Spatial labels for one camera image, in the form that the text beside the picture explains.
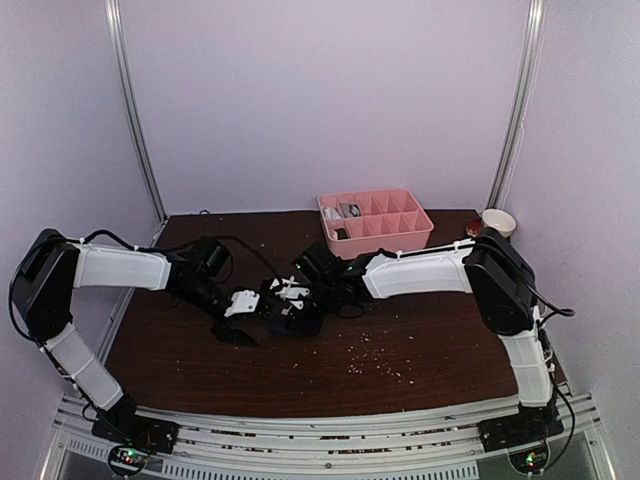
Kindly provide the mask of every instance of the table surface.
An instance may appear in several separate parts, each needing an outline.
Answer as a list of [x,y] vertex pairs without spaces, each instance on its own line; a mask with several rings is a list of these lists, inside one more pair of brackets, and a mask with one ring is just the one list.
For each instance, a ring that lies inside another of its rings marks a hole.
[[[429,246],[463,238],[472,210],[427,210]],[[159,246],[201,235],[243,238],[283,275],[323,238],[318,212],[188,215],[169,220]],[[234,244],[226,285],[257,288],[271,275]],[[472,295],[428,293],[371,304],[356,320],[329,317],[316,338],[269,335],[260,320],[240,324],[261,348],[215,340],[211,319],[165,293],[133,296],[107,368],[136,401],[189,413],[254,417],[365,415],[443,407],[517,393],[497,336]]]

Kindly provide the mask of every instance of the robotic arm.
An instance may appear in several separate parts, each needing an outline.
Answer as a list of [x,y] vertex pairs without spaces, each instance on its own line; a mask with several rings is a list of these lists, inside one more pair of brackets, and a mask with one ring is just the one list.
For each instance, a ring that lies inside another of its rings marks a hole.
[[12,300],[30,338],[95,406],[95,435],[170,453],[178,429],[135,415],[133,399],[78,335],[69,311],[73,288],[98,285],[170,292],[212,316],[216,338],[242,345],[257,342],[232,328],[237,315],[261,316],[272,333],[313,336],[326,316],[347,305],[418,292],[473,293],[483,322],[505,346],[520,400],[517,415],[479,424],[485,450],[562,431],[534,273],[495,230],[433,249],[361,255],[350,263],[316,243],[294,260],[308,284],[276,278],[257,292],[232,290],[231,295],[216,283],[229,256],[210,237],[171,252],[74,244],[55,230],[40,234],[18,270]]

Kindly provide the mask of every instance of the wooden table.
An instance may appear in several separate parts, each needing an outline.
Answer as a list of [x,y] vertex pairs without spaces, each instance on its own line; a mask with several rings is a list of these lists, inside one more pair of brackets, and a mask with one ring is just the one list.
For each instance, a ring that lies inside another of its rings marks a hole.
[[[474,211],[427,211],[429,245],[464,236]],[[283,275],[322,239],[318,212],[171,217],[159,245],[200,235],[237,235]],[[271,275],[230,244],[229,288],[257,288]],[[270,336],[261,321],[245,331],[262,348],[219,343],[211,319],[165,293],[137,291],[107,361],[136,401],[190,413],[256,417],[365,415],[428,409],[513,395],[500,340],[483,325],[472,295],[430,293],[378,301],[357,320],[330,317],[316,338]]]

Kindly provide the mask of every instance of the white wall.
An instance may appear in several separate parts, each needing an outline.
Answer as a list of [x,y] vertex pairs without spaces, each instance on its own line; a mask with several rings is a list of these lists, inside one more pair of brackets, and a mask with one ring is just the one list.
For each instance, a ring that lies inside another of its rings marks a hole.
[[549,2],[542,61],[506,208],[552,301],[552,341],[591,391],[623,479],[640,445],[640,4]]
[[[36,235],[105,227],[148,242],[156,221],[125,123],[102,0],[0,0],[0,465],[33,478],[63,382],[6,314],[13,270]],[[81,291],[92,346],[118,291]]]
[[482,208],[527,0],[137,0],[122,17],[169,212],[406,186]]

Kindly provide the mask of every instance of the white bowl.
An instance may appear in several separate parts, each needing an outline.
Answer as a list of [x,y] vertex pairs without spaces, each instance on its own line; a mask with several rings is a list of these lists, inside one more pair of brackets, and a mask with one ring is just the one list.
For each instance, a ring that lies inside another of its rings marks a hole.
[[516,220],[503,210],[488,208],[482,212],[482,222],[500,232],[504,238],[509,238],[516,229]]

